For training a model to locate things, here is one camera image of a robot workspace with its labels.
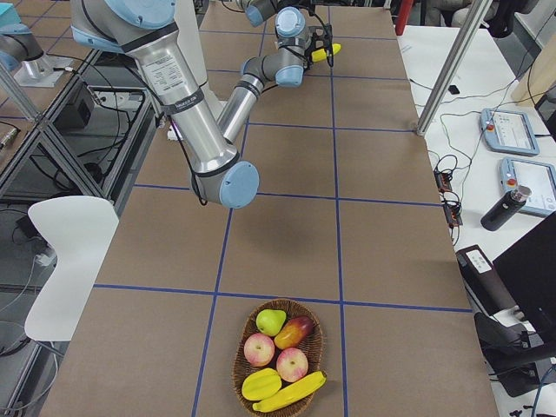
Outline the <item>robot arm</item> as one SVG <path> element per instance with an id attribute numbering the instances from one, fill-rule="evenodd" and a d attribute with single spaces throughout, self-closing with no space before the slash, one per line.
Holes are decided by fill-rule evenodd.
<path id="1" fill-rule="evenodd" d="M 217 124 L 228 143 L 247 121 L 267 83 L 297 88 L 304 73 L 319 61 L 334 64 L 333 30 L 319 18 L 309 1 L 248 1 L 241 4 L 256 27 L 275 20 L 276 52 L 248 59 Z"/>
<path id="2" fill-rule="evenodd" d="M 197 196 L 229 209 L 250 204 L 259 174 L 222 134 L 201 86 L 180 51 L 173 1 L 73 1 L 77 43 L 132 57 L 144 82 L 189 153 Z"/>

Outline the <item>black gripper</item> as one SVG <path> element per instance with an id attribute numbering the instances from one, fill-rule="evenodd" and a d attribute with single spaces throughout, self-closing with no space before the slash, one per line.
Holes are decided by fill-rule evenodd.
<path id="1" fill-rule="evenodd" d="M 319 48 L 326 48 L 326 32 L 316 26 L 308 28 L 308 39 L 306 41 L 305 58 L 307 65 L 313 65 L 311 61 L 311 53 Z"/>

